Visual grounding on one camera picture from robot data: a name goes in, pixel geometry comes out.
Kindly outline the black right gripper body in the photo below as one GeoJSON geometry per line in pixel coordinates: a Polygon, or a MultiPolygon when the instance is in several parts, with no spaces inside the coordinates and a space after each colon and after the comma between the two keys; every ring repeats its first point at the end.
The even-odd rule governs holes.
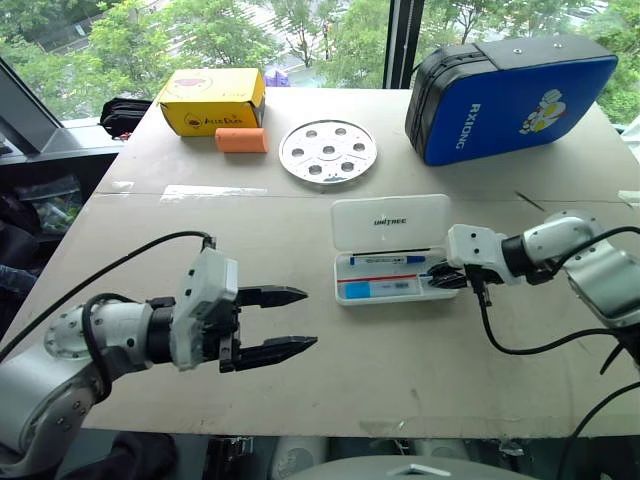
{"type": "Polygon", "coordinates": [[[485,293],[487,271],[478,265],[456,267],[453,285],[455,289],[470,287],[474,293],[485,293]]]}

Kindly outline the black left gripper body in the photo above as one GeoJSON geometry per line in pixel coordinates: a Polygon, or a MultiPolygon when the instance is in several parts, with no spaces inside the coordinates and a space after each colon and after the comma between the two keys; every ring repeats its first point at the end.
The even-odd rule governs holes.
{"type": "Polygon", "coordinates": [[[221,305],[219,318],[219,371],[230,373],[236,370],[241,359],[239,339],[241,308],[236,302],[224,301],[221,305]]]}

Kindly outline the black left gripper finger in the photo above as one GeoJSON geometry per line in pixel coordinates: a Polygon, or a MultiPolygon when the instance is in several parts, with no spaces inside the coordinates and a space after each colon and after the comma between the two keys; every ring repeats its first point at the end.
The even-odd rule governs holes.
{"type": "Polygon", "coordinates": [[[282,363],[313,346],[313,336],[285,336],[265,340],[261,345],[241,348],[236,371],[246,371],[282,363]]]}
{"type": "Polygon", "coordinates": [[[262,285],[238,289],[237,302],[240,306],[274,308],[304,300],[308,294],[290,286],[262,285]]]}

